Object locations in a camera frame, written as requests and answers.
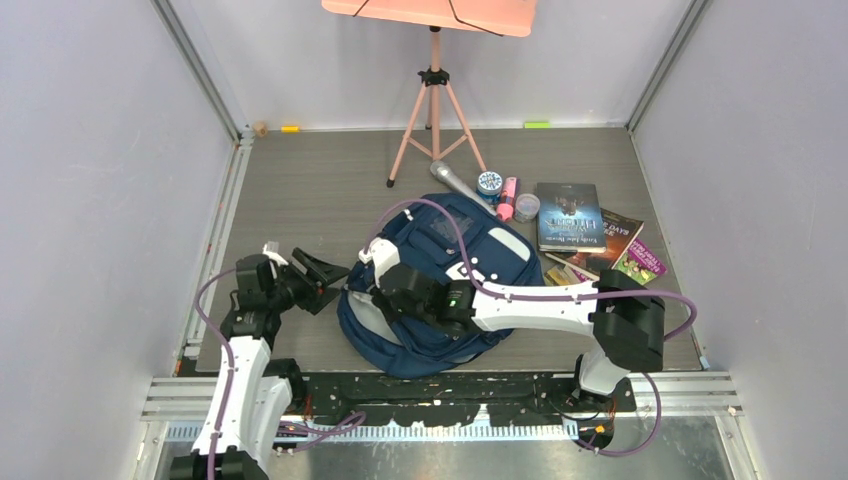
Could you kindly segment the navy blue student backpack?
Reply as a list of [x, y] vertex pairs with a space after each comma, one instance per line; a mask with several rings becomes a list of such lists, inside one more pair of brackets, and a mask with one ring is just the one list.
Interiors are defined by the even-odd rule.
[[[403, 263], [439, 281], [463, 278], [466, 252], [480, 282], [541, 286], [541, 261], [511, 226], [457, 193], [433, 193], [380, 230]], [[398, 378], [435, 375], [468, 363], [497, 346], [509, 330], [450, 336], [410, 317], [389, 324], [374, 303], [373, 267], [354, 264], [339, 299], [339, 325], [358, 353]]]

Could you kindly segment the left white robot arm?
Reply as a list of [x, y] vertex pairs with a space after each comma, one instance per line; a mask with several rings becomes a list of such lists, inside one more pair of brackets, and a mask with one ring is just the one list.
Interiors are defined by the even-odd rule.
[[204, 312], [201, 288], [194, 308], [221, 345], [220, 370], [203, 427], [189, 454], [175, 458], [171, 479], [265, 479], [283, 414], [298, 412], [307, 389], [296, 361], [271, 353], [285, 312], [316, 315], [340, 293], [350, 271], [300, 248], [289, 259], [278, 243], [239, 259], [236, 287], [220, 324]]

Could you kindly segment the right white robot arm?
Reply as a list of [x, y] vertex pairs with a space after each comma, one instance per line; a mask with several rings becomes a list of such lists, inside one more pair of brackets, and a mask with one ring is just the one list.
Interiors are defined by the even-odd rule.
[[571, 286], [516, 286], [474, 277], [441, 283], [398, 264], [376, 268], [375, 283], [399, 314], [446, 334], [534, 329], [593, 338], [570, 385], [584, 410], [598, 409], [628, 374], [663, 368], [665, 304], [618, 271]]

